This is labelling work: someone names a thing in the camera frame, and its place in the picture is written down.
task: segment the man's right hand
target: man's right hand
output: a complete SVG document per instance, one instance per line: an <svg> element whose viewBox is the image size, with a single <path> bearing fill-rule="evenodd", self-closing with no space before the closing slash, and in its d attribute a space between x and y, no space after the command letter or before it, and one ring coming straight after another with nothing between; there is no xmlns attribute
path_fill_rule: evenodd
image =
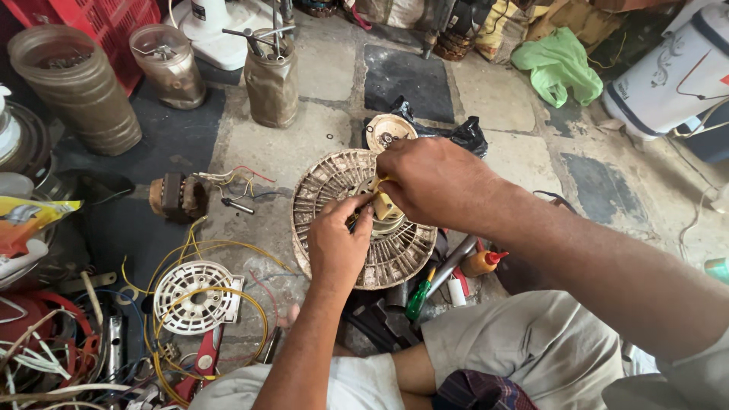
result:
<svg viewBox="0 0 729 410"><path fill-rule="evenodd" d="M380 189L415 223L483 233L507 182L472 153L439 137L400 139L377 157Z"/></svg>

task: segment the black plastic bag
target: black plastic bag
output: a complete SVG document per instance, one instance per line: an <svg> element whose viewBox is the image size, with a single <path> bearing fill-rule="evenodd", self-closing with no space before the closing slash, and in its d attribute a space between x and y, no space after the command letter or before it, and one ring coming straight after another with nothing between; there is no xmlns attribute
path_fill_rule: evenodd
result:
<svg viewBox="0 0 729 410"><path fill-rule="evenodd" d="M473 155L476 155L479 158L486 156L486 151L488 151L488 142L486 142L486 138L483 136L481 127L478 126L478 117L468 117L468 120L466 120L465 123L462 123L452 130L426 127L425 125L415 122L413 108L404 96L397 97L395 102L392 103L390 106L390 113L405 118L418 133L418 138L424 136L443 136L455 142L460 147L469 150L473 153Z"/></svg>

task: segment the glue bottle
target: glue bottle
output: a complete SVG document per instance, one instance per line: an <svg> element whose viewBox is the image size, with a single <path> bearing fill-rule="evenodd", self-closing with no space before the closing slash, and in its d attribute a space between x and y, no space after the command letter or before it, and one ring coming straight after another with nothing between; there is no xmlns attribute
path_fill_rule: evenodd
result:
<svg viewBox="0 0 729 410"><path fill-rule="evenodd" d="M463 275L469 278L477 277L478 275L487 274L496 269L496 265L499 263L501 258L509 255L509 252L492 252L489 250L482 250L476 255L466 258L461 262L461 271Z"/></svg>

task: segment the plastic jar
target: plastic jar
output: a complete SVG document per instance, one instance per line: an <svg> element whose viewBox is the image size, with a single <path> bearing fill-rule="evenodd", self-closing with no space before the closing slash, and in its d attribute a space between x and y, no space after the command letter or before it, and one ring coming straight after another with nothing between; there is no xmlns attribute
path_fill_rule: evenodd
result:
<svg viewBox="0 0 729 410"><path fill-rule="evenodd" d="M192 109L203 103L205 83L190 41L180 30L166 24L149 24L132 33L129 47L160 101L177 109Z"/></svg>
<svg viewBox="0 0 729 410"><path fill-rule="evenodd" d="M10 63L89 151L119 155L141 139L106 53L76 28L44 24L16 34Z"/></svg>
<svg viewBox="0 0 729 410"><path fill-rule="evenodd" d="M260 36L269 28L256 30ZM260 125L269 128L286 128L293 124L299 107L299 74L298 59L294 43L288 36L279 39L284 48L283 58L269 60L257 57L248 45L246 65L243 75L246 78L248 98L251 100L251 118ZM273 52L273 48L259 43L264 55Z"/></svg>

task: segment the plastic bag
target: plastic bag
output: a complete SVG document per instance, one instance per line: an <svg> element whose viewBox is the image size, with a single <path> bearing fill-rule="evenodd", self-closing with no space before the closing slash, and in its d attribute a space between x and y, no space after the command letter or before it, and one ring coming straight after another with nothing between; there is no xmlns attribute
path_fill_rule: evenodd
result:
<svg viewBox="0 0 729 410"><path fill-rule="evenodd" d="M602 93L602 80L588 66L587 53L567 27L557 28L538 42L525 42L512 55L520 70L531 70L531 86L554 107L567 101L567 87L574 99L588 105Z"/></svg>
<svg viewBox="0 0 729 410"><path fill-rule="evenodd" d="M0 255L28 253L26 242L51 222L81 207L81 201L38 202L0 196Z"/></svg>
<svg viewBox="0 0 729 410"><path fill-rule="evenodd" d="M390 106L390 113L405 118L418 133L418 138L422 138L424 136L443 136L455 142L458 146L469 150L473 153L473 155L476 155L479 158L486 156L486 151L488 151L488 142L486 142L486 138L483 136L483 131L481 131L481 127L478 125L478 117L468 117L468 120L466 120L465 123L462 123L452 130L426 127L425 125L415 122L413 108L404 96L397 97L395 102L392 103Z"/></svg>

